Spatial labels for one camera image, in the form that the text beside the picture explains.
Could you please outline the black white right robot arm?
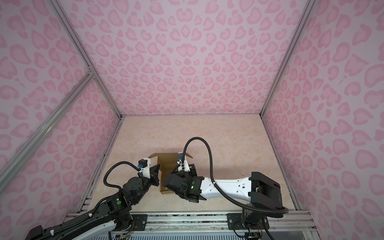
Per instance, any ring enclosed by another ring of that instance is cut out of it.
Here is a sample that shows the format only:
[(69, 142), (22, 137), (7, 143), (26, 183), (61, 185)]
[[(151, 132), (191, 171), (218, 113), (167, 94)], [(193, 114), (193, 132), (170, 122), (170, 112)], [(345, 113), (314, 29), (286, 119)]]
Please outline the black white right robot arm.
[(162, 179), (162, 187), (191, 203), (225, 198), (242, 208), (241, 221), (258, 225), (264, 218), (282, 218), (289, 210), (283, 206), (281, 186), (260, 172), (235, 180), (217, 180), (199, 176), (194, 164), (185, 170), (176, 167)]

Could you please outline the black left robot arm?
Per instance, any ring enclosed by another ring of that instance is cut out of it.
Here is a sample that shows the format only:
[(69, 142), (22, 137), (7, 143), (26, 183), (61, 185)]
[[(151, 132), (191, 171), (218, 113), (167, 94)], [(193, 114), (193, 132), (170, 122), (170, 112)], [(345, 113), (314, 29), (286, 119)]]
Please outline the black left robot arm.
[[(129, 165), (138, 172), (136, 177), (129, 179), (122, 187), (108, 183), (109, 174), (120, 165)], [(136, 167), (130, 162), (122, 161), (114, 164), (105, 174), (103, 183), (118, 192), (102, 198), (90, 211), (60, 225), (43, 229), (37, 226), (29, 231), (27, 240), (73, 240), (92, 230), (109, 228), (109, 231), (133, 228), (130, 211), (137, 205), (151, 186), (159, 186), (160, 165), (144, 166), (144, 160)]]

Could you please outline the brown cardboard box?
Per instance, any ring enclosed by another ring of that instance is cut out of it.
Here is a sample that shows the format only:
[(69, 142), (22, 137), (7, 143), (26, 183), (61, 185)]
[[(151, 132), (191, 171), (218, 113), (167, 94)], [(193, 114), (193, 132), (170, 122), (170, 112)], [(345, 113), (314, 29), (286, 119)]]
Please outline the brown cardboard box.
[[(183, 154), (183, 157), (187, 156), (187, 158), (193, 158), (191, 155), (186, 153), (185, 155)], [(157, 164), (160, 164), (160, 171), (161, 171), (161, 187), (160, 187), (160, 192), (162, 194), (170, 194), (172, 191), (162, 187), (162, 180), (168, 173), (175, 173), (177, 172), (177, 153), (154, 153), (149, 156), (150, 159), (157, 159)]]

